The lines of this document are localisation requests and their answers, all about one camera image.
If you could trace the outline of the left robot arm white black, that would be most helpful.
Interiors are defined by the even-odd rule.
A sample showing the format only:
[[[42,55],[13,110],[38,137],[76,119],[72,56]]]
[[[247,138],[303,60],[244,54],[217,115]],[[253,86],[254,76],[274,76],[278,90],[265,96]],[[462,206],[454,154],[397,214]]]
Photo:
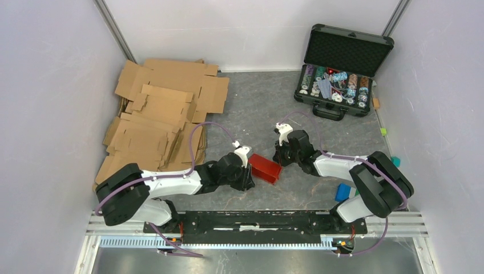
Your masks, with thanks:
[[[96,187],[95,214],[107,226],[138,220],[170,233],[178,228],[179,217],[166,196],[207,194],[220,186],[238,191],[253,188],[251,165],[234,152],[181,171],[152,172],[129,163]]]

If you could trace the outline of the red paper box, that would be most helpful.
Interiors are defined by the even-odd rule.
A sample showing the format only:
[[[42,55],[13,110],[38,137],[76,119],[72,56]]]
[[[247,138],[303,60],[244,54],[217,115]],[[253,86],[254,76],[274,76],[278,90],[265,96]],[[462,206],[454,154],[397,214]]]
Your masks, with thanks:
[[[253,154],[248,158],[248,163],[252,166],[252,175],[271,185],[276,184],[279,179],[282,166],[263,156]]]

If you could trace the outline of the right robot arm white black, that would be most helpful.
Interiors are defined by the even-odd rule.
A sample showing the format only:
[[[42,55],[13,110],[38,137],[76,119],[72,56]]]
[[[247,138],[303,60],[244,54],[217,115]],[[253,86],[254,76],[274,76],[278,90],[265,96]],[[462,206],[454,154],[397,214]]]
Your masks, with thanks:
[[[273,160],[286,167],[296,163],[306,174],[333,177],[355,184],[358,195],[346,198],[333,209],[329,218],[332,230],[346,232],[354,221],[368,216],[386,218],[405,208],[414,188],[383,152],[369,156],[336,155],[314,148],[304,130],[287,124],[275,129],[279,136]]]

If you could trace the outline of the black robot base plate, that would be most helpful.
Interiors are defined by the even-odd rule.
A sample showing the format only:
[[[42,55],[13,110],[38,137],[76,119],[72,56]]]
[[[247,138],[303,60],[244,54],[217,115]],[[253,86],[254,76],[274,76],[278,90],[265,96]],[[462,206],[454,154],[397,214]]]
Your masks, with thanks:
[[[328,211],[185,211],[159,227],[184,244],[316,244],[321,235],[366,234],[360,218],[345,223]]]

